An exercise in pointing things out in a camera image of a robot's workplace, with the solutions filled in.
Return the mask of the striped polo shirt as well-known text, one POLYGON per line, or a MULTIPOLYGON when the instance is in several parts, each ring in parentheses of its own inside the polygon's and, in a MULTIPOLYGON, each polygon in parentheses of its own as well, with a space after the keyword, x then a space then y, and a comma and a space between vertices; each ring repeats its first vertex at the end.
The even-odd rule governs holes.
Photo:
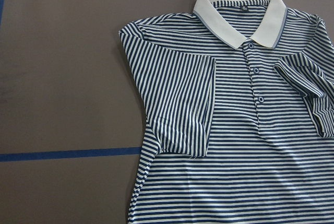
POLYGON ((282 0, 119 31, 146 127, 129 223, 333 223, 333 45, 282 0))

